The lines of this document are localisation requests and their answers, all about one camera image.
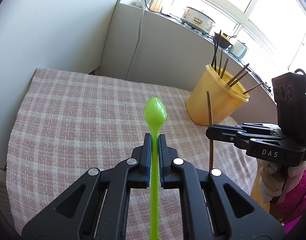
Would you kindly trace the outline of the pink sleeve forearm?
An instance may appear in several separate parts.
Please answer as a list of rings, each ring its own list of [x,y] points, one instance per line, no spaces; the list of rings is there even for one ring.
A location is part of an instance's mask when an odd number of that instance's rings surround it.
[[[276,205],[286,234],[295,227],[306,211],[306,160],[297,167],[290,167],[288,178],[291,184],[284,201]]]

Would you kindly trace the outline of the right hand beige glove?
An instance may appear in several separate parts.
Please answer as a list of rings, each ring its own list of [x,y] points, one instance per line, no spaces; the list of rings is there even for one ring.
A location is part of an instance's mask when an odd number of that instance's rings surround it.
[[[287,178],[281,173],[281,165],[264,160],[257,160],[260,165],[259,190],[264,203],[282,197],[282,203],[289,194],[299,197],[306,186],[306,161],[296,167],[287,167]]]

